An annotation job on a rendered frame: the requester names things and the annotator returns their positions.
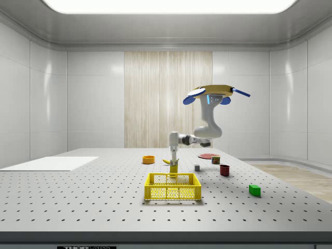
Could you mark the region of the banana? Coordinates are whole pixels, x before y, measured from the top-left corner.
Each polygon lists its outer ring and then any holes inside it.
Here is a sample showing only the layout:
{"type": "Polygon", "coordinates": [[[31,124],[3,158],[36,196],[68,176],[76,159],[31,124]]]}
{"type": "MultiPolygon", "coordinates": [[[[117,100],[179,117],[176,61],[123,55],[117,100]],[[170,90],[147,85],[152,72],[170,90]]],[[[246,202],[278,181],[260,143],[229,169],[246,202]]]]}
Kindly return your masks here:
{"type": "Polygon", "coordinates": [[[163,162],[168,164],[170,166],[170,173],[177,173],[178,172],[178,160],[172,161],[172,160],[165,160],[163,159],[163,162]]]}

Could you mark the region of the yellow basket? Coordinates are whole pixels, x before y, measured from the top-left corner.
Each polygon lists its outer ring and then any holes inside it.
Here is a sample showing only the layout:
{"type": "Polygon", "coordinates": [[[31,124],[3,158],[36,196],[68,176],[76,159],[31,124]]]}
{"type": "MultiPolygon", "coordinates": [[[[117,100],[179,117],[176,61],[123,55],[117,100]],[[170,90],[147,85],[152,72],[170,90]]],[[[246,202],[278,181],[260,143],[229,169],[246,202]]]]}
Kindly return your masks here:
{"type": "Polygon", "coordinates": [[[145,200],[201,200],[201,184],[194,173],[149,173],[145,200]]]}

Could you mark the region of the white board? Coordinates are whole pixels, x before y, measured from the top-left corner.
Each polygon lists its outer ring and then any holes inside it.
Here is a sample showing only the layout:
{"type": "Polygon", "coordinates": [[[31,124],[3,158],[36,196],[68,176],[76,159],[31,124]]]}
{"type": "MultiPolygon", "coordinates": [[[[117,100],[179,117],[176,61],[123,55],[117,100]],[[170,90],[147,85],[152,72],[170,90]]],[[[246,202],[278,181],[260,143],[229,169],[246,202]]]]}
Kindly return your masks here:
{"type": "Polygon", "coordinates": [[[44,157],[0,169],[0,171],[72,171],[98,157],[44,157]]]}

